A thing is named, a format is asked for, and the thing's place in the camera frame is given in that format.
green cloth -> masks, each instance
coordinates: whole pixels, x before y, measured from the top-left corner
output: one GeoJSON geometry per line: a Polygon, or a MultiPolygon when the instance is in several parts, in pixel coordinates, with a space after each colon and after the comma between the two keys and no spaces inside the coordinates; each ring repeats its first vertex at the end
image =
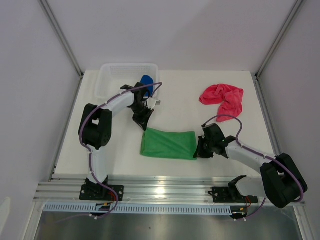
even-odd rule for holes
{"type": "Polygon", "coordinates": [[[140,154],[151,158],[196,160],[196,149],[194,131],[166,132],[147,128],[142,137],[140,154]]]}

blue object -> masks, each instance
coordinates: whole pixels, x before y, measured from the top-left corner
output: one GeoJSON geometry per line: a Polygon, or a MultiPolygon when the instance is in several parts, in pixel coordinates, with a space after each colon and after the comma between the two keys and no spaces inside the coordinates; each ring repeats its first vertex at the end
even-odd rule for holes
{"type": "MultiPolygon", "coordinates": [[[[144,84],[144,85],[148,85],[148,84],[153,84],[154,83],[154,80],[148,76],[148,75],[144,75],[142,78],[141,78],[141,81],[140,83],[144,84]]],[[[147,92],[144,96],[145,97],[151,97],[152,96],[152,93],[154,92],[154,87],[153,86],[149,86],[148,87],[148,90],[150,92],[150,96],[149,96],[149,93],[147,92]]]]}

pink towel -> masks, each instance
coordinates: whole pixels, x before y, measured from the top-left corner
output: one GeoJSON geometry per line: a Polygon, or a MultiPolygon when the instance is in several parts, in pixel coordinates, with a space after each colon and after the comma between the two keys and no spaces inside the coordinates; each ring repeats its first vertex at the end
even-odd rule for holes
{"type": "MultiPolygon", "coordinates": [[[[244,90],[227,84],[218,84],[208,87],[200,96],[199,101],[204,105],[220,104],[218,115],[227,114],[238,117],[242,113],[242,98],[244,90]]],[[[228,116],[217,117],[217,122],[232,119],[228,116]]]]}

metal edge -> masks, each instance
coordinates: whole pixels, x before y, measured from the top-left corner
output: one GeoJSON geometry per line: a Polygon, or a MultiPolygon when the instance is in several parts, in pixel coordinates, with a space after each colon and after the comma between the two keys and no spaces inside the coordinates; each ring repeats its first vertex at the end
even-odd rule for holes
{"type": "Polygon", "coordinates": [[[293,207],[296,219],[298,221],[298,226],[303,240],[315,240],[315,235],[310,224],[310,219],[306,212],[305,206],[294,206],[293,207]]]}
{"type": "Polygon", "coordinates": [[[38,225],[40,223],[41,215],[45,204],[43,202],[34,202],[31,209],[30,218],[26,224],[26,230],[23,234],[22,240],[34,240],[36,237],[38,225]]]}
{"type": "MultiPolygon", "coordinates": [[[[87,174],[54,174],[52,180],[72,181],[85,180],[87,174]]],[[[235,177],[187,177],[187,176],[136,176],[136,175],[108,175],[109,181],[166,181],[166,182],[230,182],[235,177]]]]}
{"type": "MultiPolygon", "coordinates": [[[[167,180],[110,180],[112,185],[124,185],[124,198],[122,203],[135,204],[189,204],[189,205],[223,205],[242,206],[239,203],[214,203],[212,196],[208,194],[211,187],[226,187],[230,181],[227,179],[195,179],[185,181],[183,178],[172,177],[167,180]]],[[[36,190],[34,201],[54,201],[68,203],[92,203],[93,201],[79,200],[79,194],[83,181],[51,181],[40,182],[36,190]]],[[[267,200],[266,206],[273,206],[267,200]]],[[[304,202],[291,203],[290,206],[304,206],[304,202]]]]}
{"type": "Polygon", "coordinates": [[[65,126],[63,128],[62,136],[61,136],[61,138],[59,140],[59,146],[58,146],[57,151],[55,153],[55,156],[53,158],[54,159],[53,163],[52,163],[52,165],[50,167],[48,181],[51,181],[52,176],[55,173],[55,170],[56,170],[56,167],[57,167],[57,163],[58,163],[58,160],[59,160],[59,157],[60,157],[60,153],[61,153],[64,141],[65,141],[65,138],[66,138],[66,135],[67,135],[67,130],[68,130],[68,127],[69,127],[69,124],[70,124],[72,113],[74,111],[74,108],[75,108],[75,105],[76,105],[76,101],[77,101],[77,98],[78,98],[78,94],[79,94],[79,91],[80,91],[80,88],[81,88],[82,80],[83,80],[83,76],[81,76],[80,81],[79,81],[78,86],[77,86],[77,89],[75,91],[73,102],[72,102],[72,105],[71,105],[71,108],[70,108],[70,111],[69,111],[69,115],[67,117],[65,126]]]}
{"type": "Polygon", "coordinates": [[[273,123],[272,123],[272,120],[270,117],[270,113],[269,113],[269,110],[267,107],[267,103],[266,103],[262,88],[260,86],[260,82],[257,80],[256,76],[253,73],[251,75],[252,75],[252,80],[253,80],[253,84],[255,87],[256,95],[258,97],[260,107],[262,110],[262,115],[264,118],[266,129],[269,134],[269,138],[270,138],[271,146],[273,148],[273,152],[275,154],[281,154],[281,146],[279,144],[279,141],[278,141],[278,138],[276,135],[276,131],[275,131],[275,128],[273,126],[273,123]]]}
{"type": "Polygon", "coordinates": [[[279,33],[277,34],[274,42],[272,43],[268,53],[266,54],[264,60],[262,61],[262,64],[260,65],[258,71],[257,71],[257,79],[259,80],[261,77],[261,74],[266,69],[268,63],[276,53],[278,47],[280,46],[281,42],[285,38],[287,32],[289,31],[290,27],[292,26],[294,20],[298,16],[300,10],[303,7],[303,4],[306,2],[306,0],[296,0],[293,7],[291,8],[287,18],[285,19],[279,33]]]}
{"type": "Polygon", "coordinates": [[[54,12],[52,11],[49,3],[47,0],[38,0],[44,14],[46,15],[50,25],[52,26],[52,29],[55,33],[55,35],[57,36],[59,42],[62,45],[63,50],[65,51],[67,57],[69,58],[69,60],[71,61],[75,71],[77,72],[77,74],[82,77],[83,76],[83,72],[81,71],[81,68],[79,66],[79,63],[57,21],[57,18],[54,14],[54,12]]]}

white wall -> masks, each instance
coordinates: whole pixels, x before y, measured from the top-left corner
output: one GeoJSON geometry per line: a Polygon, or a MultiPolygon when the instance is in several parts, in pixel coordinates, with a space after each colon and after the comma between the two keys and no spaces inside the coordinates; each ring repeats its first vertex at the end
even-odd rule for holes
{"type": "Polygon", "coordinates": [[[256,72],[295,0],[49,0],[82,69],[256,72]]]}
{"type": "Polygon", "coordinates": [[[305,200],[320,237],[319,10],[320,1],[306,1],[261,84],[281,147],[308,184],[305,200]]]}
{"type": "Polygon", "coordinates": [[[0,2],[1,239],[20,239],[38,182],[49,174],[78,77],[36,0],[0,2]]]}

